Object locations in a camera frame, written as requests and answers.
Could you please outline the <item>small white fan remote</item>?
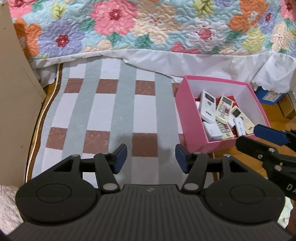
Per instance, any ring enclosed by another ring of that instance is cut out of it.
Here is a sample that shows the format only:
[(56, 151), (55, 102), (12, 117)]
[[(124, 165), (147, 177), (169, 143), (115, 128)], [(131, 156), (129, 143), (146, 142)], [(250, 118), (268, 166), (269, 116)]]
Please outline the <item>small white fan remote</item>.
[(235, 123), (238, 137), (245, 136), (246, 132), (245, 132), (244, 124), (241, 118), (234, 118), (234, 123)]

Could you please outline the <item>small white adapter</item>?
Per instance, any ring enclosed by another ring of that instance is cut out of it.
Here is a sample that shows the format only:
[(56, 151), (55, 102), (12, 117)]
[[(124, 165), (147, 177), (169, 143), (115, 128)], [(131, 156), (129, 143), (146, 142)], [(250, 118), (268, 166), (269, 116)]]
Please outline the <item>small white adapter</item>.
[(234, 117), (231, 117), (231, 116), (229, 117), (228, 125), (229, 125), (230, 129), (234, 128), (234, 126), (235, 126)]

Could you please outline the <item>cream TCL remote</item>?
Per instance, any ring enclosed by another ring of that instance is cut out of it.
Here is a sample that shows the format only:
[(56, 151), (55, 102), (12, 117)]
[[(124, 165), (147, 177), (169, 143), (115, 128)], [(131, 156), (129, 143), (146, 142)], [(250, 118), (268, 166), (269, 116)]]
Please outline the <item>cream TCL remote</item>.
[(241, 123), (243, 124), (245, 133), (247, 135), (253, 134), (255, 127), (254, 123), (241, 111), (239, 107), (234, 106), (231, 109), (231, 115), (233, 116), (233, 120), (236, 120), (238, 118), (241, 119)]

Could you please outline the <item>cream horizontal Qunda remote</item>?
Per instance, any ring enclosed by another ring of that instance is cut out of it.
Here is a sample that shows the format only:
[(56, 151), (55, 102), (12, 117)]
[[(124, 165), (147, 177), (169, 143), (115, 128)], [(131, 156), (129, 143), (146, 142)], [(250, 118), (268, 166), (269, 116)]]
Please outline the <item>cream horizontal Qunda remote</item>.
[(235, 138), (235, 136), (228, 124), (224, 124), (219, 121), (216, 121), (216, 123), (219, 127), (219, 130), (222, 133), (222, 140)]

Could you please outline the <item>white charger block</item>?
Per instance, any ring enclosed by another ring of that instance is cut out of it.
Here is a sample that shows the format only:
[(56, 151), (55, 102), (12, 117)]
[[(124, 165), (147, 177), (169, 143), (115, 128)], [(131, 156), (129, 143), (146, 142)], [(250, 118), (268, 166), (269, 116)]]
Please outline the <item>white charger block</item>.
[(217, 122), (208, 123), (206, 121), (203, 121), (203, 126), (209, 142), (222, 140), (223, 134), (218, 127)]

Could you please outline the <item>white TCL remote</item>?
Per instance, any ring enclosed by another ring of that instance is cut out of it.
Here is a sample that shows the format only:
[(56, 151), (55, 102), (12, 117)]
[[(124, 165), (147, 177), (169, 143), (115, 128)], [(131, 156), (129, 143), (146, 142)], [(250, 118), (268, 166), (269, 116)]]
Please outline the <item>white TCL remote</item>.
[(214, 123), (216, 120), (216, 99), (206, 91), (202, 91), (199, 112), (201, 119), (208, 122)]

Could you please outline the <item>cardboard boxes under bed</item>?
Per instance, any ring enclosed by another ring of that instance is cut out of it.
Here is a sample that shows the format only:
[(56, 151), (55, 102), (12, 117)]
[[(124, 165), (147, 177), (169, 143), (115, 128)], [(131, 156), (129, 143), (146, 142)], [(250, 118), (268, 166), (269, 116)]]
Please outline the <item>cardboard boxes under bed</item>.
[(284, 117), (295, 118), (295, 92), (277, 93), (264, 90), (261, 86), (254, 87), (254, 92), (260, 103), (278, 104)]

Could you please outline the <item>green crumpled cloth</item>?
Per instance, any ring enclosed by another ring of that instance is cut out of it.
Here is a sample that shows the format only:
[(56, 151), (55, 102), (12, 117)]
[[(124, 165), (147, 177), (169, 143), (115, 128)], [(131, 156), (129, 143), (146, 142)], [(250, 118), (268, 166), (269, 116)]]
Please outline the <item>green crumpled cloth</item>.
[(291, 199), (288, 197), (285, 197), (285, 206), (277, 220), (277, 223), (284, 229), (288, 225), (290, 212), (292, 211), (292, 209), (293, 209), (293, 205), (292, 205)]

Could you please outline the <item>white fluffy towel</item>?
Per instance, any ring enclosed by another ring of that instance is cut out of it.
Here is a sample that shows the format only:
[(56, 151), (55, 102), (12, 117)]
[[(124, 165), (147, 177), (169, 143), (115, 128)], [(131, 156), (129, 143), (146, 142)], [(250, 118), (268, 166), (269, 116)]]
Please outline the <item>white fluffy towel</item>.
[(18, 187), (1, 185), (0, 226), (5, 235), (9, 235), (23, 223), (15, 202), (17, 191)]

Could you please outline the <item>striped checkered floor mat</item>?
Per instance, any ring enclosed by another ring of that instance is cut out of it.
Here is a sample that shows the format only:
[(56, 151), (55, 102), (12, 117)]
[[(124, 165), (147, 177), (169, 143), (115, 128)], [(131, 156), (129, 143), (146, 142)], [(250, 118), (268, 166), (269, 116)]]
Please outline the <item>striped checkered floor mat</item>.
[(183, 183), (186, 175), (175, 159), (175, 145), (184, 142), (175, 103), (178, 80), (94, 57), (64, 64), (56, 87), (39, 127), (32, 177), (71, 154), (91, 158), (125, 144), (127, 159), (116, 175), (120, 185)]

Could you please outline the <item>beige wooden cabinet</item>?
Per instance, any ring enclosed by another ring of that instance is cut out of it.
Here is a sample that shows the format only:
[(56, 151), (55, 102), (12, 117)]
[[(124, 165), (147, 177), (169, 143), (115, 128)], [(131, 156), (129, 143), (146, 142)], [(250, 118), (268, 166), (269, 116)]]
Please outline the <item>beige wooden cabinet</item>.
[(1, 184), (20, 187), (46, 94), (16, 36), (9, 5), (1, 3)]

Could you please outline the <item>floral quilted bedspread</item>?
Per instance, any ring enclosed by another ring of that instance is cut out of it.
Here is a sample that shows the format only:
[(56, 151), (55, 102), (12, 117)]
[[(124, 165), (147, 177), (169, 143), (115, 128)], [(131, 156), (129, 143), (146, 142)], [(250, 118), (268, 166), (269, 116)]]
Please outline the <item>floral quilted bedspread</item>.
[(8, 1), (25, 56), (150, 49), (295, 56), (295, 1)]

